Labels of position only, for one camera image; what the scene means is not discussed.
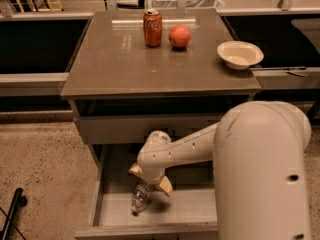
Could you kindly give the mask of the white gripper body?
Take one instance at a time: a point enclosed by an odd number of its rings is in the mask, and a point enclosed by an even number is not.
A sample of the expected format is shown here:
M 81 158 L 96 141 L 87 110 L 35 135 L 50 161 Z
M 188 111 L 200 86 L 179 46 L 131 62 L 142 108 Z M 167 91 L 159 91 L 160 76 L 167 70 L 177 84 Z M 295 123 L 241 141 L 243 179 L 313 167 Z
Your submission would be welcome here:
M 165 176 L 164 168 L 139 166 L 140 177 L 147 183 L 157 185 Z

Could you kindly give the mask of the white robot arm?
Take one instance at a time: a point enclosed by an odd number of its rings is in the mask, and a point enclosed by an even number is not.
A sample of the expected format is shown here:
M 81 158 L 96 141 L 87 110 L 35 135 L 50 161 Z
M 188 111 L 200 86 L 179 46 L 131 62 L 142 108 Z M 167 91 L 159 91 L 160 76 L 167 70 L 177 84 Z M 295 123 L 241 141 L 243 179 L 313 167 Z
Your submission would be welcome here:
M 251 101 L 177 141 L 152 132 L 129 172 L 169 195 L 167 168 L 211 160 L 219 240 L 312 240 L 310 139 L 310 122 L 296 106 Z

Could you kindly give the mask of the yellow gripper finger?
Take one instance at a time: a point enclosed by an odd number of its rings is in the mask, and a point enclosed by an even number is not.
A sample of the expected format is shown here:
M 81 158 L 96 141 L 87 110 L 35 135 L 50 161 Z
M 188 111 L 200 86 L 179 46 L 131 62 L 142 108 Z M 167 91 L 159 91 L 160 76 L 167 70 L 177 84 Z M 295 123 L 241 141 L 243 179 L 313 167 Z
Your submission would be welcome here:
M 128 172 L 130 174 L 133 174 L 135 175 L 136 177 L 139 177 L 139 178 L 143 178 L 144 177 L 144 174 L 143 174 L 143 171 L 142 169 L 140 168 L 140 166 L 137 164 L 137 163 L 134 163 L 130 169 L 128 170 Z
M 169 197 L 173 191 L 172 184 L 166 176 L 161 179 L 160 183 L 156 185 L 156 188 L 162 191 L 167 197 Z

